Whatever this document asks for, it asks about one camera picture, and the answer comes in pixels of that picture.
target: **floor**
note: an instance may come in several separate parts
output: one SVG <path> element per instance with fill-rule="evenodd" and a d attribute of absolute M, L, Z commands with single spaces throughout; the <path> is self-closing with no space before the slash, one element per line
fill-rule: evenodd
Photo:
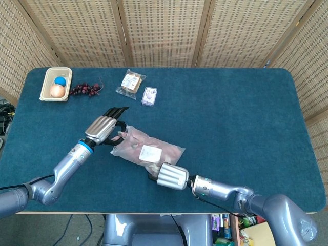
<path fill-rule="evenodd" d="M 327 245 L 328 212 L 312 214 L 318 224 L 318 237 L 309 246 Z M 62 236 L 70 215 L 13 215 L 0 220 L 0 245 L 52 246 Z M 85 215 L 73 215 L 67 231 L 57 246 L 96 246 L 104 230 L 102 215 L 89 215 L 91 227 Z M 152 238 L 151 245 L 170 245 L 163 239 Z"/>

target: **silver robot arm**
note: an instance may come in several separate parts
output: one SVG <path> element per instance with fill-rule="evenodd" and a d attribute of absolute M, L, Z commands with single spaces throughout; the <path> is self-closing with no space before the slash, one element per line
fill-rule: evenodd
<path fill-rule="evenodd" d="M 157 184 L 176 190 L 190 186 L 196 198 L 203 195 L 227 200 L 234 193 L 234 211 L 264 218 L 277 246 L 306 246 L 317 235 L 315 222 L 285 195 L 265 197 L 247 187 L 230 186 L 198 175 L 189 177 L 186 169 L 168 163 L 162 165 Z"/>
<path fill-rule="evenodd" d="M 30 199 L 44 205 L 54 204 L 60 197 L 66 183 L 82 164 L 91 156 L 96 145 L 117 145 L 122 138 L 113 141 L 109 135 L 115 126 L 125 131 L 125 123 L 118 121 L 122 112 L 128 107 L 111 108 L 96 119 L 86 130 L 86 139 L 80 140 L 54 168 L 54 183 L 45 179 L 34 179 L 23 187 L 0 194 L 0 219 L 25 209 Z"/>

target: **wicker panel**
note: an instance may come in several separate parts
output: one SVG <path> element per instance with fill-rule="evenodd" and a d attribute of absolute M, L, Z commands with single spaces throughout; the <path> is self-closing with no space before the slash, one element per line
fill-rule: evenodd
<path fill-rule="evenodd" d="M 310 19 L 273 63 L 291 71 L 305 118 L 328 106 L 328 1 Z"/>
<path fill-rule="evenodd" d="M 201 67 L 259 67 L 306 0 L 218 0 Z"/>
<path fill-rule="evenodd" d="M 124 0 L 135 66 L 190 67 L 204 0 Z"/>
<path fill-rule="evenodd" d="M 326 190 L 328 202 L 328 117 L 318 121 L 309 127 L 314 153 L 321 174 L 322 181 Z"/>
<path fill-rule="evenodd" d="M 26 0 L 70 67 L 125 65 L 110 1 Z"/>
<path fill-rule="evenodd" d="M 13 1 L 0 2 L 0 94 L 16 103 L 28 71 L 58 66 Z"/>

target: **grapes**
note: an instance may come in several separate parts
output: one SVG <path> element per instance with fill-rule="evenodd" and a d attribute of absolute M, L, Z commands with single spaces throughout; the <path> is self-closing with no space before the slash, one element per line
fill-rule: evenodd
<path fill-rule="evenodd" d="M 103 82 L 101 82 L 101 86 L 99 84 L 90 86 L 87 83 L 82 83 L 81 85 L 76 85 L 74 88 L 72 88 L 69 94 L 71 96 L 84 94 L 84 95 L 88 95 L 89 97 L 92 97 L 94 95 L 99 95 L 99 91 L 101 91 L 103 88 L 104 88 Z"/>

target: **teal tablecloth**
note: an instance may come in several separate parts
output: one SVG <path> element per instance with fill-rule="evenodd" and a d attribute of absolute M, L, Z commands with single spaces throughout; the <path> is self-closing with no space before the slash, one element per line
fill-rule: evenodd
<path fill-rule="evenodd" d="M 4 155 L 0 185 L 30 181 L 52 169 L 85 129 L 109 107 L 130 106 L 121 119 L 148 135 L 186 148 L 178 165 L 257 193 L 283 193 L 307 212 L 321 210 L 325 193 L 293 78 L 284 69 L 135 68 L 145 74 L 137 100 L 115 93 L 126 68 L 73 68 L 72 86 L 105 85 L 100 96 L 40 101 L 47 68 L 26 78 Z M 155 106 L 141 105 L 146 86 L 158 89 Z M 30 201 L 28 211 L 215 213 L 220 209 L 147 179 L 143 167 L 97 147 L 59 201 Z M 232 199 L 219 205 L 231 209 Z"/>

